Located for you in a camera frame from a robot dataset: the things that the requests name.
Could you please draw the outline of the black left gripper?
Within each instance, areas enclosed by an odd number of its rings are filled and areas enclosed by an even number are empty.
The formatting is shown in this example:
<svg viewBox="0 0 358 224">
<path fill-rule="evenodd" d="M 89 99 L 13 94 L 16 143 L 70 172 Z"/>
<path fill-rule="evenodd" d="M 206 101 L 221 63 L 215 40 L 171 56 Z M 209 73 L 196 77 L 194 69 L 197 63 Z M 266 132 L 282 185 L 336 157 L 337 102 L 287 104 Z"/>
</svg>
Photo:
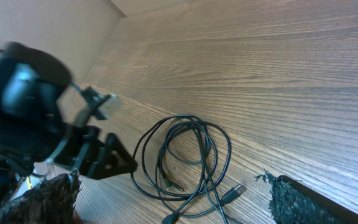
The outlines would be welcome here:
<svg viewBox="0 0 358 224">
<path fill-rule="evenodd" d="M 109 133 L 106 141 L 101 142 L 99 133 L 96 126 L 69 125 L 63 139 L 45 161 L 71 171 L 78 170 L 81 175 L 95 180 L 135 172 L 137 163 L 118 136 Z"/>
</svg>

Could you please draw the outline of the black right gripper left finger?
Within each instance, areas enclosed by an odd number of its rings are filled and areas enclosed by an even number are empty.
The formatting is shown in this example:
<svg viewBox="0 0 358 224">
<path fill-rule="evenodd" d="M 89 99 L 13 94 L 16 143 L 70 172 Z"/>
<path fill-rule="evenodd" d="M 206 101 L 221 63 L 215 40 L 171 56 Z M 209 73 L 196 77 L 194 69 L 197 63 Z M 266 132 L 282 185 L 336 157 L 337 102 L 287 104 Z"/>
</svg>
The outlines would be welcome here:
<svg viewBox="0 0 358 224">
<path fill-rule="evenodd" d="M 73 224 L 81 191 L 80 173 L 73 170 L 43 180 L 0 208 L 0 224 Z"/>
</svg>

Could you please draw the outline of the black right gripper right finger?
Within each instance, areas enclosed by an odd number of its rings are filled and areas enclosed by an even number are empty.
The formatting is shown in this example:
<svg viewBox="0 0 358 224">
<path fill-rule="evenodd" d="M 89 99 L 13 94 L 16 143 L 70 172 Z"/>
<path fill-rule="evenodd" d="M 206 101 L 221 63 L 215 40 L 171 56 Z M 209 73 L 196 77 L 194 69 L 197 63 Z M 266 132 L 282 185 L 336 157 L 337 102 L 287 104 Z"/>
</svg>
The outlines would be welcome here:
<svg viewBox="0 0 358 224">
<path fill-rule="evenodd" d="M 270 184 L 268 203 L 272 219 L 279 224 L 358 224 L 358 213 L 287 175 L 265 170 L 255 177 Z"/>
</svg>

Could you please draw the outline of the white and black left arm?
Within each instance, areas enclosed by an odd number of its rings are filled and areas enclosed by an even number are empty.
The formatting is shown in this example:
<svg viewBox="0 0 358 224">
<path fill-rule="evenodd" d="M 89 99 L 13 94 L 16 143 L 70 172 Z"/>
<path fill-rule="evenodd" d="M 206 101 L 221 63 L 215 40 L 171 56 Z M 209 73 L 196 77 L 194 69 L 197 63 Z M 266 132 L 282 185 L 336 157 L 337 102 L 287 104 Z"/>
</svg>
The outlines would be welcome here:
<svg viewBox="0 0 358 224">
<path fill-rule="evenodd" d="M 105 119 L 101 107 L 112 95 L 81 90 L 85 106 L 73 122 L 63 120 L 58 99 L 71 83 L 69 69 L 46 52 L 18 42 L 0 50 L 0 190 L 16 175 L 31 175 L 36 162 L 96 180 L 137 169 L 115 134 L 101 141 L 99 128 L 89 125 Z"/>
</svg>

